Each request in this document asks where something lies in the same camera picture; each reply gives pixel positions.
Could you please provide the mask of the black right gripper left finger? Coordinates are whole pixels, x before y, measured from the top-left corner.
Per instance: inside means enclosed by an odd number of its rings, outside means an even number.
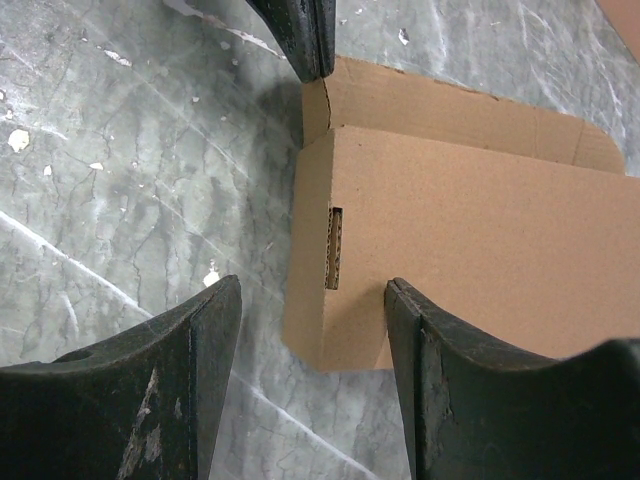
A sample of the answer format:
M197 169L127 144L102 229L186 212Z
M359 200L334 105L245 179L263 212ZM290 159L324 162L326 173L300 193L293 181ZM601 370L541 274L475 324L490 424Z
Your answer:
M242 317L228 275L53 362L1 371L5 479L206 479Z

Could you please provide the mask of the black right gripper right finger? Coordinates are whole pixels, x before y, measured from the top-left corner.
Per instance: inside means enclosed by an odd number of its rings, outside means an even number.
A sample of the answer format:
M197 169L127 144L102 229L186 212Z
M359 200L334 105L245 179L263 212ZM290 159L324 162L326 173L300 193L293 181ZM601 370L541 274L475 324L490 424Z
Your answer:
M472 326L396 278L384 293L415 479L635 479L639 342L565 360Z

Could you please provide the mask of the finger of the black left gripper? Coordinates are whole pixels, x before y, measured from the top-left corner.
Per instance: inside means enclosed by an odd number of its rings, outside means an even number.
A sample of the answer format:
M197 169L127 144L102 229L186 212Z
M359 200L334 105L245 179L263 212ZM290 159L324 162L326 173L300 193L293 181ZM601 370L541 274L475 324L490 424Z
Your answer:
M264 21L303 83L328 77L335 64L335 0L254 0Z

